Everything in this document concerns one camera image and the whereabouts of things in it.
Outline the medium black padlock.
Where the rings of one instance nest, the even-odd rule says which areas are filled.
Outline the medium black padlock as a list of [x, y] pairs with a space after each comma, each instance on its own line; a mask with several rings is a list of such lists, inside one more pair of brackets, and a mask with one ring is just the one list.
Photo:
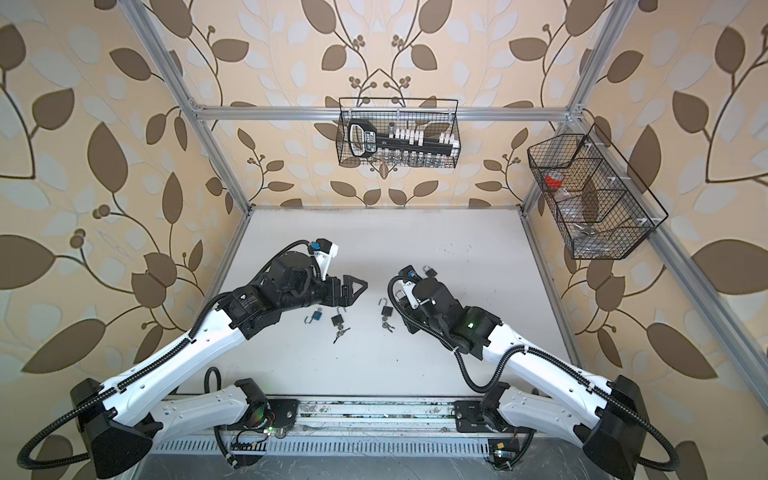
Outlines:
[[381, 307], [382, 320], [387, 321], [393, 315], [393, 307], [389, 305], [386, 298], [380, 299], [378, 305]]

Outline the large padlock key bunch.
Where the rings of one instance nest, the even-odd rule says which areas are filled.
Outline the large padlock key bunch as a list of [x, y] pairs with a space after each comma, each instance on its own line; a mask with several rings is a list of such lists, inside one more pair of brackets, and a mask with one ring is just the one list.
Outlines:
[[349, 328], [341, 328], [337, 331], [335, 339], [333, 341], [334, 344], [337, 343], [337, 341], [342, 338], [347, 332], [349, 331]]

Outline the large black padlock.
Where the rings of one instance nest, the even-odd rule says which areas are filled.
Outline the large black padlock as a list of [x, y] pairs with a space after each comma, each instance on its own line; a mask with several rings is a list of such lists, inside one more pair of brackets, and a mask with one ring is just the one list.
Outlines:
[[337, 308], [337, 313], [331, 317], [331, 323], [338, 330], [344, 328], [344, 318], [340, 307]]

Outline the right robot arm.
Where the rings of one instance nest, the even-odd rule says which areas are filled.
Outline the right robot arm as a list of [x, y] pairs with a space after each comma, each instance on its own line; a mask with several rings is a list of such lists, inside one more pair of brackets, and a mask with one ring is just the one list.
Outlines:
[[556, 436], [611, 476], [634, 478], [648, 433], [635, 382], [608, 380], [550, 354], [498, 316], [462, 305], [434, 277], [396, 276], [387, 295], [410, 332], [423, 331], [451, 352], [465, 383], [482, 394], [491, 429]]

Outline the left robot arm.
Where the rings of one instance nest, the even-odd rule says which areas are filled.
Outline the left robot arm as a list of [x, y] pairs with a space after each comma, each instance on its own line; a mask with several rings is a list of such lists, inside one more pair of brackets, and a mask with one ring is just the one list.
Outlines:
[[217, 295], [191, 329], [103, 382], [88, 378], [71, 393], [72, 419], [99, 479], [138, 464], [161, 443], [211, 427], [262, 424], [267, 400], [251, 379], [186, 400], [169, 394], [221, 355], [276, 324], [286, 312], [312, 306], [349, 307], [367, 289], [351, 275], [329, 275], [337, 247], [324, 239], [276, 254], [244, 286]]

